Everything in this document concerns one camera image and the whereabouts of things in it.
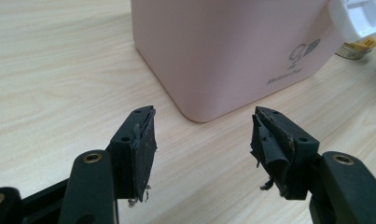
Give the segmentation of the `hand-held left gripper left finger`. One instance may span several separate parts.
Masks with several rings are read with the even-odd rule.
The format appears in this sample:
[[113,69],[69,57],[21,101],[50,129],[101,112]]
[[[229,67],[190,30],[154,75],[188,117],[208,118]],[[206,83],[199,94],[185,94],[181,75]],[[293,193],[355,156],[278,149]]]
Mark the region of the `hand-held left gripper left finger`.
[[118,199],[144,200],[157,150],[155,114],[153,105],[133,110],[106,148],[111,158]]

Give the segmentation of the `pink plastic storage box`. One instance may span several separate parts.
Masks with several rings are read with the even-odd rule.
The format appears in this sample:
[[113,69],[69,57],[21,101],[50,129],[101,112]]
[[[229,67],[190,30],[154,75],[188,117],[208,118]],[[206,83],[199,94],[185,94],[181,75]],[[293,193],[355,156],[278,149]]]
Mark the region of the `pink plastic storage box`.
[[376,34],[376,0],[132,0],[134,45],[182,114],[207,122],[313,76]]

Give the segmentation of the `small round golden tin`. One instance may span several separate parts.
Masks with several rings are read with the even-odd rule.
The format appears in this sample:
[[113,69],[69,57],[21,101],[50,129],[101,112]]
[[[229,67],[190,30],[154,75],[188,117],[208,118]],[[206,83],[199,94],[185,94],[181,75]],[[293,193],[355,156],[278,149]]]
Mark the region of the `small round golden tin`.
[[376,40],[372,36],[356,41],[354,43],[344,43],[336,54],[344,59],[357,61],[363,59],[376,47]]

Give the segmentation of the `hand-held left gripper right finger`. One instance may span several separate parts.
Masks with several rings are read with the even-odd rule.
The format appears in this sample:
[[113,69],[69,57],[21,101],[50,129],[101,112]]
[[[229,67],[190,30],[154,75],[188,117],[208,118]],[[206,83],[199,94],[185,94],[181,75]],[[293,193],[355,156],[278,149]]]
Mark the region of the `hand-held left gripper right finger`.
[[251,154],[269,175],[260,189],[276,186],[285,199],[304,200],[308,192],[304,178],[319,142],[279,111],[257,106],[252,119]]

